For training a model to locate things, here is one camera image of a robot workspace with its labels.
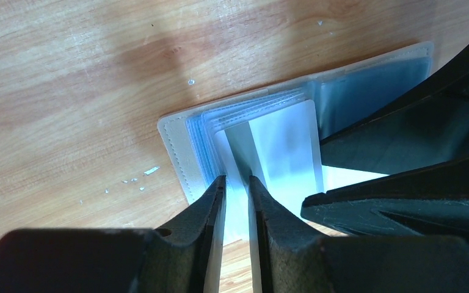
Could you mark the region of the white card with magnetic stripe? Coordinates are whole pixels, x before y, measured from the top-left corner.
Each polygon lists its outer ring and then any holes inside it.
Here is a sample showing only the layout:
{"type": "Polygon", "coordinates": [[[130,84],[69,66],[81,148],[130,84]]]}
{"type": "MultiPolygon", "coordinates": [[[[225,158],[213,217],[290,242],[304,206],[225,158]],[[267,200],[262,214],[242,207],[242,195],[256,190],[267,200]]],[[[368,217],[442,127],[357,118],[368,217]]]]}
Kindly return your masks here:
{"type": "Polygon", "coordinates": [[[323,191],[314,102],[294,103],[236,123],[213,136],[228,181],[229,215],[247,213],[250,176],[299,216],[308,195],[323,191]]]}

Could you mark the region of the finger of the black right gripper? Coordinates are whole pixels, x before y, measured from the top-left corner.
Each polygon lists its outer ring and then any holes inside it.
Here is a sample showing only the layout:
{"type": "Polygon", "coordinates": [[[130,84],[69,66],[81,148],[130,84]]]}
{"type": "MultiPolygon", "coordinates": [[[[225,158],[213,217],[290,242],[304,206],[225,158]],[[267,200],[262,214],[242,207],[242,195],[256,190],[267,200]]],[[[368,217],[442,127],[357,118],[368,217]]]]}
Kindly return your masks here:
{"type": "Polygon", "coordinates": [[[321,141],[325,165],[395,174],[469,154],[469,44],[370,116],[321,141]]]}
{"type": "Polygon", "coordinates": [[[469,156],[311,195],[300,214],[353,236],[452,235],[469,243],[469,156]]]}

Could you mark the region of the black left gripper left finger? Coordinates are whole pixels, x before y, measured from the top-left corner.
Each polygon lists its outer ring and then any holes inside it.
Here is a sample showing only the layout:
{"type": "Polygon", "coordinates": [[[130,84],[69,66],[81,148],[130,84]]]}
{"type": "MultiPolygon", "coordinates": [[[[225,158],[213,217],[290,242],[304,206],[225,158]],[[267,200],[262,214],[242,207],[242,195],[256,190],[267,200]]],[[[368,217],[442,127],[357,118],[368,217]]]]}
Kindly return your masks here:
{"type": "Polygon", "coordinates": [[[226,178],[157,228],[17,229],[0,239],[0,292],[217,292],[226,178]]]}

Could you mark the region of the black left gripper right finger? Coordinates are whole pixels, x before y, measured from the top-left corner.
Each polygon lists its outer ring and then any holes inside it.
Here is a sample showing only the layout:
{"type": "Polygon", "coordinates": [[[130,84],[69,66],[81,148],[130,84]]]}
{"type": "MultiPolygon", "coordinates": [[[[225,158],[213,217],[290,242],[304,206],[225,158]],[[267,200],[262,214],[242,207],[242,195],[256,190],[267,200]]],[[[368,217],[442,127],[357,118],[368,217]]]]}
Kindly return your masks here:
{"type": "Polygon", "coordinates": [[[469,245],[455,236],[330,237],[249,179],[255,292],[469,292],[469,245]]]}

